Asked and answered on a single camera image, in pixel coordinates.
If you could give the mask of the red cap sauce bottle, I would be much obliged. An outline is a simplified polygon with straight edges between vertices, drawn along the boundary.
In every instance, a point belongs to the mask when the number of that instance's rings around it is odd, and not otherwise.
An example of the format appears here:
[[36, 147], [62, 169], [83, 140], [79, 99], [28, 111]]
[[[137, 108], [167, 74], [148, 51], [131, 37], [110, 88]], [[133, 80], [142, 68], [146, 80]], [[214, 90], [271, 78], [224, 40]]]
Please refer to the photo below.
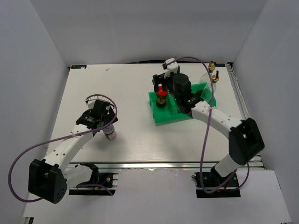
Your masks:
[[158, 85], [158, 92], [156, 93], [156, 105], [163, 108], [167, 104], [168, 91], [164, 91], [161, 84]]

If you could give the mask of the red label spice jar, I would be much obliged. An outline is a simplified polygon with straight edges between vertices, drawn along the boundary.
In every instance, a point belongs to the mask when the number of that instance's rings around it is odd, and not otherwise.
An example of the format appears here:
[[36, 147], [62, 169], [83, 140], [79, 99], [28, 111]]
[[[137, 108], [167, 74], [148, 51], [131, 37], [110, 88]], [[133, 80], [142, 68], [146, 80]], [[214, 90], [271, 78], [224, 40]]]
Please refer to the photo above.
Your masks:
[[117, 132], [116, 132], [113, 124], [111, 124], [110, 126], [107, 126], [102, 131], [103, 131], [105, 137], [109, 140], [114, 140], [117, 136]]

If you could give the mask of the green three-compartment bin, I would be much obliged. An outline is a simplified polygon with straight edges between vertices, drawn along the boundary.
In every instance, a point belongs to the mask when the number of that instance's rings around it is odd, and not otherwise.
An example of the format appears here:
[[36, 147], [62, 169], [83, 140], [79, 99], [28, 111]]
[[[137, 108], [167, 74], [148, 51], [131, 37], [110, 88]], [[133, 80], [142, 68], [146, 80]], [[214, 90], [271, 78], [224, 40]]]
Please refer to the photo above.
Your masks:
[[[156, 105], [156, 93], [149, 92], [149, 103], [153, 111], [153, 118], [156, 124], [176, 122], [179, 120], [189, 119], [191, 109], [196, 103], [205, 101], [203, 99], [203, 90], [206, 83], [201, 84], [178, 84], [175, 85], [175, 93], [169, 93], [167, 104], [163, 108]], [[213, 106], [216, 106], [216, 99], [211, 100]]]

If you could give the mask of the clear oil bottle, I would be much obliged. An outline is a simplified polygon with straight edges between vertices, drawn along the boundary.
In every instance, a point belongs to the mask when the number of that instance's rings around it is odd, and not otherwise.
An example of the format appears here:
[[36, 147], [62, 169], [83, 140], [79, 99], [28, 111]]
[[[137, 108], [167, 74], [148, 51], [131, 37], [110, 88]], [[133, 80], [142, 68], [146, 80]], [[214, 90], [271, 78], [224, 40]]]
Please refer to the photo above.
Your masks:
[[215, 70], [215, 68], [216, 68], [216, 62], [211, 61], [208, 66], [208, 73], [205, 73], [204, 75], [201, 76], [199, 83], [210, 84], [211, 83], [210, 78], [212, 79], [213, 71]]

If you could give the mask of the oil bottle with dark contents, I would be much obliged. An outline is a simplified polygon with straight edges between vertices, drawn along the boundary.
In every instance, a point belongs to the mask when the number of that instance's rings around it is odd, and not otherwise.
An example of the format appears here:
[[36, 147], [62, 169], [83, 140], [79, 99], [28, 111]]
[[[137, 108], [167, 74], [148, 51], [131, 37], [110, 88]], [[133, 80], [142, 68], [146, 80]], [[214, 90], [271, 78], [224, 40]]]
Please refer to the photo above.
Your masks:
[[217, 70], [215, 74], [212, 75], [212, 83], [206, 83], [206, 86], [203, 90], [203, 99], [211, 103], [211, 100], [214, 100], [215, 92], [216, 92], [216, 84], [219, 81], [219, 71]]

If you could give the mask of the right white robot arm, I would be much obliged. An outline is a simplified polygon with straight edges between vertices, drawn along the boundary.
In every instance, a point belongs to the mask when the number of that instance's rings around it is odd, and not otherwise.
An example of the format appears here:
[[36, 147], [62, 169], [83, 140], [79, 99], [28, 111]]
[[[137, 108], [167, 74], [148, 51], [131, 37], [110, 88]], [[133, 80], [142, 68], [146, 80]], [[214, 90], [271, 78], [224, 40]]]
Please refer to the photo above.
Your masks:
[[178, 109], [190, 118], [205, 122], [228, 139], [228, 154], [211, 169], [211, 181], [222, 186], [228, 175], [245, 165], [265, 147], [254, 119], [240, 120], [226, 115], [204, 100], [203, 91], [192, 93], [189, 77], [179, 72], [179, 66], [165, 67], [165, 73], [154, 75], [155, 92], [162, 88], [176, 100]]

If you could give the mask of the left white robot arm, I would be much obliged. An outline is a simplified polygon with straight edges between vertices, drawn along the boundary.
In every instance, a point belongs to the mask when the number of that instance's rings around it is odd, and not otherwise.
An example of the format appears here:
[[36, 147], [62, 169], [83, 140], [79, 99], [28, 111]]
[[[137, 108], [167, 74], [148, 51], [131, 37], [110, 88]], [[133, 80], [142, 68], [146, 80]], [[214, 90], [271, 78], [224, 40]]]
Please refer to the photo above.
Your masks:
[[73, 169], [67, 167], [98, 132], [117, 122], [117, 107], [114, 102], [99, 98], [88, 99], [86, 103], [88, 109], [77, 119], [70, 136], [43, 159], [31, 162], [29, 193], [56, 204], [70, 188], [99, 184], [99, 171], [93, 163], [83, 162]]

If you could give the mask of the left blue table sticker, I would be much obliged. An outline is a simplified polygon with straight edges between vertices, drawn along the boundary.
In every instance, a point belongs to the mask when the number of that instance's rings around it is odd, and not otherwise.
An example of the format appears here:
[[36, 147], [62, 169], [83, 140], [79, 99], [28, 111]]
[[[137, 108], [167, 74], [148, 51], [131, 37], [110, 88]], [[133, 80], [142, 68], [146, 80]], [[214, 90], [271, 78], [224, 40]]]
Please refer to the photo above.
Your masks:
[[86, 69], [87, 65], [72, 65], [71, 69]]

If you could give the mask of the blue table sticker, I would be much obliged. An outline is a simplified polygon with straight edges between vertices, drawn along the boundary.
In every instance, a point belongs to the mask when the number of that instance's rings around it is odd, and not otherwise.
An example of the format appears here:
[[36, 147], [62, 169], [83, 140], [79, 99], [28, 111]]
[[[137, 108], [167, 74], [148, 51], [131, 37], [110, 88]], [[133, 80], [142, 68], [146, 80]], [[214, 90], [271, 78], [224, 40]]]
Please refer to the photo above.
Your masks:
[[216, 63], [215, 67], [226, 67], [224, 63]]
[[86, 69], [87, 65], [72, 65], [71, 69]]

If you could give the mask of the right blue table sticker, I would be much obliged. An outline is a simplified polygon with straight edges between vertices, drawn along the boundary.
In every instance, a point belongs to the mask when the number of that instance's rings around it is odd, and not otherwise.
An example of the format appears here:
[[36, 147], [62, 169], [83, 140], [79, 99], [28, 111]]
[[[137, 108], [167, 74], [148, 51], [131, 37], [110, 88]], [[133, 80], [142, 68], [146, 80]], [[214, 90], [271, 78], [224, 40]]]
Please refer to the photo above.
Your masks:
[[215, 67], [226, 67], [224, 63], [216, 63]]

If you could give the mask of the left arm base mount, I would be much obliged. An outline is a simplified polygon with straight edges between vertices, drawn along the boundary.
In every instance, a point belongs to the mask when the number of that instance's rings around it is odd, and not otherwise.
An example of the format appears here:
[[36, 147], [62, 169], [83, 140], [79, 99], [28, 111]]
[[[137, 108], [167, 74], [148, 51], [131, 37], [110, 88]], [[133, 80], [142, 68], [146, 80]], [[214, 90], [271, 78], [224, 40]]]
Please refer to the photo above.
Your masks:
[[113, 196], [116, 192], [118, 174], [99, 171], [93, 163], [80, 163], [65, 174], [71, 196]]

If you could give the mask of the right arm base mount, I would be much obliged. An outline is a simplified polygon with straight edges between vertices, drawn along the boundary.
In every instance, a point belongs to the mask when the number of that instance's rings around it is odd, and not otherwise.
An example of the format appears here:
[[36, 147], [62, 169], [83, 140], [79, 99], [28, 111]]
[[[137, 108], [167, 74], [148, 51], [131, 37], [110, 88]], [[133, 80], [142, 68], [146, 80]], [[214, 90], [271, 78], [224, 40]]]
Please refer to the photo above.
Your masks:
[[[203, 183], [207, 190], [213, 190], [219, 186], [222, 182], [225, 181], [225, 178], [222, 180], [217, 180], [212, 176], [211, 172], [203, 172]], [[233, 190], [239, 186], [239, 181], [237, 175], [234, 174], [232, 178], [216, 192], [207, 194], [203, 191], [200, 183], [200, 172], [194, 173], [191, 178], [195, 181], [196, 187], [196, 197], [197, 198], [239, 198], [241, 197], [240, 190]]]

